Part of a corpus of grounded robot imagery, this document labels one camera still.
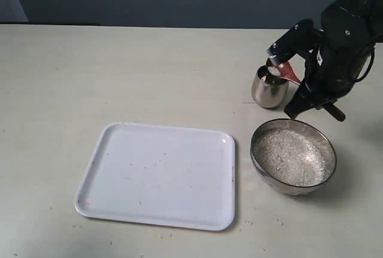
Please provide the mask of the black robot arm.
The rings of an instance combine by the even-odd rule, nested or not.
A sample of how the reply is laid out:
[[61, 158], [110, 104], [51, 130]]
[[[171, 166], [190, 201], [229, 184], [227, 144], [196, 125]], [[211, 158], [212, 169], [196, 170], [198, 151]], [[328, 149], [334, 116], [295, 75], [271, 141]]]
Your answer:
[[321, 13], [321, 29], [301, 20], [267, 50], [268, 66], [298, 84], [284, 112], [291, 119], [324, 109], [336, 120], [335, 102], [369, 74], [382, 42], [382, 0], [335, 0]]

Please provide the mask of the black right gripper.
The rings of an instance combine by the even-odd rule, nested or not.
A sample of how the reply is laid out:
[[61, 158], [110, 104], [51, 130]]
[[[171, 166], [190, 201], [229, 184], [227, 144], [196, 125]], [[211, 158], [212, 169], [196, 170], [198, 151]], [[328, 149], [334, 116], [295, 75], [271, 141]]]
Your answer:
[[[321, 26], [323, 31], [314, 28], [311, 19], [301, 20], [267, 49], [271, 63], [288, 62], [296, 54], [306, 60], [305, 78], [284, 107], [291, 119], [347, 95], [367, 76], [374, 61], [370, 7], [334, 3], [322, 12]], [[321, 62], [309, 59], [313, 49]]]

